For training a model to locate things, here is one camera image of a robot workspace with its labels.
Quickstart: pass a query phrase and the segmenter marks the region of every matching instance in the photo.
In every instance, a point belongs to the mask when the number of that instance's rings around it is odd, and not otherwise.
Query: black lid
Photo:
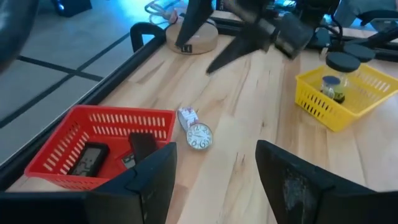
[[[323,77],[322,80],[329,85],[339,85],[340,84],[340,79],[338,79],[337,77],[334,77],[332,75],[327,75],[327,76]]]
[[[349,44],[344,46],[344,52],[358,58],[362,63],[366,63],[376,56],[376,53],[362,45]]]
[[[326,57],[326,64],[339,72],[353,72],[359,68],[361,62],[354,56],[342,52],[332,52]]]

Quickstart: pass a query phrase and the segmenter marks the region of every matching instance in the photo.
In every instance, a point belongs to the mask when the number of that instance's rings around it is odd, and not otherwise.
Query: wooden tabletop
[[[225,17],[225,12],[217,15]],[[231,38],[219,36],[217,48],[203,55],[161,47],[102,102],[167,110],[192,106],[213,130],[212,147],[198,152],[189,148],[175,123],[177,177],[167,223],[275,223],[254,159],[258,139],[373,190],[398,189],[396,96],[333,133],[294,103],[295,76],[324,63],[316,52],[304,51],[289,61],[273,48],[267,54],[257,51],[207,76],[207,66]],[[398,77],[395,63],[369,64]],[[63,189],[21,177],[9,190]]]

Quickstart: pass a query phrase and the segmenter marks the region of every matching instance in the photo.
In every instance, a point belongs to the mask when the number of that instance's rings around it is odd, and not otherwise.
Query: red plastic basket
[[[70,190],[91,190],[126,170],[122,158],[132,152],[130,133],[153,133],[162,147],[171,139],[174,120],[175,112],[167,110],[75,106],[26,167],[25,175]],[[67,175],[87,141],[109,146],[97,177]]]

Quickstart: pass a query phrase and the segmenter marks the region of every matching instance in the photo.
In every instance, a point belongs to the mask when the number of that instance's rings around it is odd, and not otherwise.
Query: black object
[[[182,53],[192,53],[192,44],[185,44],[181,48]]]
[[[55,11],[60,16],[72,17],[81,12],[92,9],[90,0],[51,0]]]
[[[362,14],[357,15],[359,19],[361,19],[361,26],[365,26],[366,24],[372,22],[374,19],[385,19],[385,20],[398,20],[398,12],[393,10],[372,10],[368,12],[364,12]]]
[[[151,133],[131,133],[129,135],[129,142],[136,164],[157,150],[155,136]]]
[[[278,23],[275,47],[289,59],[295,59],[310,42],[313,29],[293,14],[286,14]]]
[[[211,19],[216,22],[216,27],[220,35],[236,36],[244,26],[244,23],[241,21],[216,17],[212,17]],[[159,27],[150,23],[136,25],[131,28],[131,37],[137,37],[138,39],[135,48],[137,50],[134,51],[134,55],[124,62],[115,72],[99,82],[98,85],[88,92],[81,100],[76,102],[75,105],[99,104],[125,78],[130,76],[135,69],[139,68],[152,54],[154,54],[159,47],[165,44],[165,32]],[[155,37],[146,45],[143,44],[141,36],[141,34],[145,32],[153,32],[146,34],[155,35]],[[310,41],[307,44],[306,49],[321,51],[325,47],[333,45],[333,42],[338,41],[337,36],[329,35],[325,29],[320,29],[315,35],[319,38],[316,38],[316,41]],[[398,37],[398,29],[388,29],[384,32],[378,32],[367,39],[344,36],[343,40],[346,44],[356,43],[374,49],[376,52],[376,59],[398,62],[398,44],[390,42],[396,37]],[[67,111],[61,114],[54,122],[49,124],[42,132],[36,135],[35,138],[12,155],[10,159],[0,165],[0,190],[6,190],[24,173],[24,169],[28,163],[49,138],[52,131],[54,131],[55,127],[64,118],[66,113]]]
[[[335,13],[340,0],[295,0],[294,14],[305,24],[316,29],[325,14]]]
[[[68,171],[68,175],[95,177],[109,154],[109,147],[98,142],[86,142],[79,159]]]
[[[211,0],[193,0],[188,2],[187,13],[178,34],[175,45],[182,48],[199,30],[213,13]]]
[[[398,192],[375,192],[263,140],[256,162],[278,224],[398,222]]]
[[[331,52],[326,56],[326,64],[339,72],[349,73],[357,70],[361,62],[343,52]]]
[[[0,0],[0,73],[19,55],[38,7],[39,0]]]
[[[265,34],[264,37],[258,37],[259,32],[258,26],[252,26],[246,24],[238,33],[238,35],[229,43],[225,49],[210,63],[207,68],[207,73],[213,73],[217,69],[231,63],[233,60],[250,54],[259,49],[263,49],[264,46],[269,47],[270,43],[267,41],[273,37]]]
[[[91,192],[1,192],[0,217],[4,223],[164,224],[176,166],[172,142]]]
[[[358,58],[361,63],[369,62],[376,56],[373,50],[357,44],[345,45],[343,52]]]

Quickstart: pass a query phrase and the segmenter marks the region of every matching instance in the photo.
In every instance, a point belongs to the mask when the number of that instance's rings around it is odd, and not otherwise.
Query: gray floor
[[[92,10],[64,18],[42,0],[23,58],[0,76],[0,164],[133,54],[126,34],[148,21],[148,2],[91,0]]]

